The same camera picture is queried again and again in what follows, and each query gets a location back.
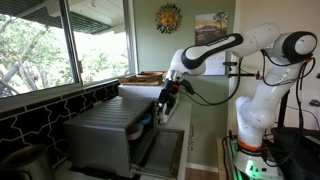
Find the wooden floor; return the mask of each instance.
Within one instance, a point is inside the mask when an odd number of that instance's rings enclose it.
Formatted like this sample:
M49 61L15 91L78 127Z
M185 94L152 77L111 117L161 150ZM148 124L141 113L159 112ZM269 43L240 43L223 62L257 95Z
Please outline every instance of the wooden floor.
M219 180L219 174L210 171L187 168L186 180Z

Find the countertop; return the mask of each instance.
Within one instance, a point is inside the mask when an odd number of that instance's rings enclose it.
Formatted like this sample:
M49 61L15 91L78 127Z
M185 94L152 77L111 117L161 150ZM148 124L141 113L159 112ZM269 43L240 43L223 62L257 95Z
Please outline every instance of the countertop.
M180 166L178 172L178 180L184 180L186 174L187 154L188 154L188 141L189 141L189 129L191 121L191 103L180 101L174 110L171 118L165 124L159 125L161 128L184 130L184 138L180 159ZM71 162L66 161L60 165L54 172L56 180L101 180L91 176L84 175L70 171ZM160 180L161 178L155 178L150 176L141 176L140 180Z

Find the robotic arm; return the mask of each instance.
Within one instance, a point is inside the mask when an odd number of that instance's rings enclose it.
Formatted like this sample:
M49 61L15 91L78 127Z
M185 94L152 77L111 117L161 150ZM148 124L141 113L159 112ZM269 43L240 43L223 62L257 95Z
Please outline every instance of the robotic arm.
M165 87L158 98L162 107L174 99L184 74L201 75L209 56L230 51L244 57L265 49L279 66L274 66L257 87L253 98L239 97L236 101L238 121L238 152L234 165L253 179L283 179L278 168L269 167L261 157L264 130L275 122L277 104L298 78L306 59L312 57L317 38L310 32L298 31L280 34L275 24L267 23L241 34L230 34L203 46L191 46L178 50L171 61L165 79ZM267 169L257 173L256 170Z

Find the silver toaster oven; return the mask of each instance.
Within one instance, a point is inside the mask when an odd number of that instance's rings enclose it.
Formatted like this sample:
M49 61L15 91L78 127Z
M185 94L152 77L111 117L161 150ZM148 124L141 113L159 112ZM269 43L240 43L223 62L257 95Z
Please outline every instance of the silver toaster oven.
M184 131L159 128L155 108L154 98L115 97L66 121L71 170L93 176L99 172L100 177L176 179ZM129 127L145 113L152 115L151 121L143 125L141 136L129 140Z

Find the oven door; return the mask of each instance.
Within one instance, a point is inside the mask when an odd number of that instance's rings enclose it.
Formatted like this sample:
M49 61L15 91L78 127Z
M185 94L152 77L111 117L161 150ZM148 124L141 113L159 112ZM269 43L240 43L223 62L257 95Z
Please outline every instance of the oven door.
M184 131L154 128L132 157L130 172L177 179Z

